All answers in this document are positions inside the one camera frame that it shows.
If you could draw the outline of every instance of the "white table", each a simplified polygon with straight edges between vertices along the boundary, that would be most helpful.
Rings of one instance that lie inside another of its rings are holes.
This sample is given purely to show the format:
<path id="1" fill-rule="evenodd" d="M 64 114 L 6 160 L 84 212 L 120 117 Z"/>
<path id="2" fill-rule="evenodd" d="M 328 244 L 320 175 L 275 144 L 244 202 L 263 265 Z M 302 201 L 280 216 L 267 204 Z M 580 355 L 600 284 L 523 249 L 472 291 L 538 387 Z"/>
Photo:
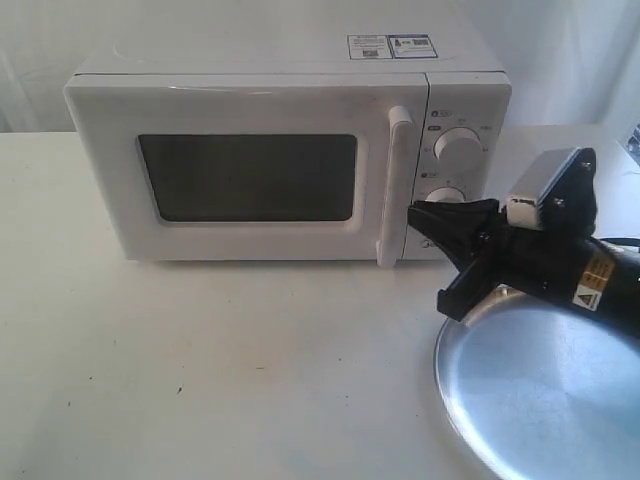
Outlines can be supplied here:
<path id="1" fill-rule="evenodd" d="M 607 156 L 607 214 L 640 192 L 594 127 L 505 133 L 489 188 L 545 141 Z M 0 162 L 0 478 L 488 476 L 433 381 L 449 264 L 129 262 L 75 134 L 0 135 Z"/>

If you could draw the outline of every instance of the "microwave door handle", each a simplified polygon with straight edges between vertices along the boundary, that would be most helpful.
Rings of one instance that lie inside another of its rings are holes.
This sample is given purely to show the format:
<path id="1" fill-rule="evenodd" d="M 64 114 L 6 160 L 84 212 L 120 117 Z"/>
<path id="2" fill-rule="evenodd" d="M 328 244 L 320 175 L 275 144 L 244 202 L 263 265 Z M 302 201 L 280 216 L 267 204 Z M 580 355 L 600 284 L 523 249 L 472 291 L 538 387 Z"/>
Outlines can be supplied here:
<path id="1" fill-rule="evenodd" d="M 380 238 L 376 243 L 378 265 L 391 268 L 402 256 L 407 231 L 407 208 L 411 200 L 410 174 L 418 156 L 415 125 L 405 107 L 389 110 L 389 160 L 387 188 Z"/>

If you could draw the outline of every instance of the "yellow warning sticker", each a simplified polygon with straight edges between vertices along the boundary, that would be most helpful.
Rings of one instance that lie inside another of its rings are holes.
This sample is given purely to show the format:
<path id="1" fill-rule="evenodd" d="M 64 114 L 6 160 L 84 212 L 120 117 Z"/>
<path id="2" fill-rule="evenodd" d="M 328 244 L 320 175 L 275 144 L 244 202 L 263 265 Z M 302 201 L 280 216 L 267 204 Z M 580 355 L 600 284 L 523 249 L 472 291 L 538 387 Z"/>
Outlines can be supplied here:
<path id="1" fill-rule="evenodd" d="M 573 303 L 592 312 L 598 310 L 602 293 L 607 288 L 615 266 L 613 259 L 605 253 L 594 253 L 576 288 Z"/>

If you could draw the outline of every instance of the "white microwave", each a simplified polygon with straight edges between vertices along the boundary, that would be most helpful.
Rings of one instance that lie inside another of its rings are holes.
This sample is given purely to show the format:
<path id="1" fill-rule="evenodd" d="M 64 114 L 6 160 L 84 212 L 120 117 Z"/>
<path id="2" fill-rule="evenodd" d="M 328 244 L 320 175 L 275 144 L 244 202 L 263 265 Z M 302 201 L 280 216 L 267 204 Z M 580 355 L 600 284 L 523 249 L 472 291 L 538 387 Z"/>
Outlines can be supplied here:
<path id="1" fill-rule="evenodd" d="M 511 94 L 450 0 L 156 1 L 65 87 L 131 259 L 441 258 Z"/>

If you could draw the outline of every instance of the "control panel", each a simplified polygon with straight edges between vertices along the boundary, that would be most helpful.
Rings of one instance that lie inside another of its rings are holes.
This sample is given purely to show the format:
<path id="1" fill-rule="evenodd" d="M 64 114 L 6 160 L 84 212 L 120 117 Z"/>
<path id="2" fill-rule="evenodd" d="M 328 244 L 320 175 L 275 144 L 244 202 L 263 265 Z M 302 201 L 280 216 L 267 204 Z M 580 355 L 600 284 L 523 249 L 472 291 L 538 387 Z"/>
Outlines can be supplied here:
<path id="1" fill-rule="evenodd" d="M 491 155 L 511 97 L 503 73 L 427 74 L 429 101 L 413 201 L 480 199 Z M 407 227 L 405 259 L 443 258 L 424 236 Z"/>

